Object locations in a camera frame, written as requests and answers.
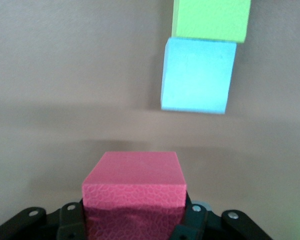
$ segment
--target cube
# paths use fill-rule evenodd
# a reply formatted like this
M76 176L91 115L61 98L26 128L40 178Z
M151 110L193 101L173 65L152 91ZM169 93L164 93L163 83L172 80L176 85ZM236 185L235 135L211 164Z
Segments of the cube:
M167 240L187 186L175 152L106 152L82 184L89 240Z
M243 43L251 0L174 0L172 37Z
M224 114L237 44L172 37L167 41L161 109Z

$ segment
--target light blue cube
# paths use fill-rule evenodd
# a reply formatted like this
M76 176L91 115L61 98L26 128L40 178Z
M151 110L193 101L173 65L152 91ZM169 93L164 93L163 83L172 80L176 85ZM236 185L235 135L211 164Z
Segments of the light blue cube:
M234 42L169 38L161 109L224 114L236 55Z

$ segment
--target table surface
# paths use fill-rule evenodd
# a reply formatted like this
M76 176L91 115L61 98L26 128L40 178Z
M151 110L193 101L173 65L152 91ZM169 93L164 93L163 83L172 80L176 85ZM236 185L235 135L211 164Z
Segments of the table surface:
M193 200L300 240L300 0L252 0L225 115L160 110L172 0L0 1L0 224L106 151L175 151Z

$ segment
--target lime green cube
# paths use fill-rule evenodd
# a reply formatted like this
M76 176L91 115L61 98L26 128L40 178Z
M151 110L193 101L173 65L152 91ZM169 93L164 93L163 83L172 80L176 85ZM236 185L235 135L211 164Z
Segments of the lime green cube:
M251 0L174 0L172 37L243 43Z

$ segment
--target pink cube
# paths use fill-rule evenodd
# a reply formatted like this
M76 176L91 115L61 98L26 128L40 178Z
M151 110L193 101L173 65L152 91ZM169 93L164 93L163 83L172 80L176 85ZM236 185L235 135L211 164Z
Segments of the pink cube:
M106 152L82 184L89 240L167 240L187 185L175 152Z

